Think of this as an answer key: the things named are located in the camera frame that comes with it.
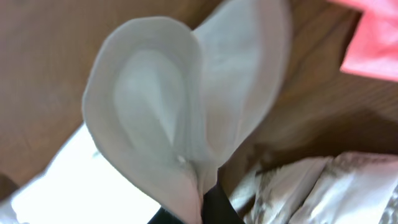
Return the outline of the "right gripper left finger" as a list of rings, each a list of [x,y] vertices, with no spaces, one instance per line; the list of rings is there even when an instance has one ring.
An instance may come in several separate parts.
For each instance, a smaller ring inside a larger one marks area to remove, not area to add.
[[[148,221],[147,224],[184,224],[170,212],[160,207],[157,213]]]

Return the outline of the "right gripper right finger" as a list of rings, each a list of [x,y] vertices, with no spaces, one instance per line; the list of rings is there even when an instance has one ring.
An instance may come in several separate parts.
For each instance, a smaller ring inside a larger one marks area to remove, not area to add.
[[[220,183],[204,195],[201,216],[203,224],[244,224]]]

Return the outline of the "white printed t-shirt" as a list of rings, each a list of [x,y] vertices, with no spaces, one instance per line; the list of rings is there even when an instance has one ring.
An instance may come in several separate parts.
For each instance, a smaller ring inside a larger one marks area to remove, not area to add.
[[[199,27],[142,17],[103,42],[83,126],[43,174],[1,202],[2,223],[139,223],[158,208],[203,221],[218,169],[277,98],[289,4],[223,2]]]

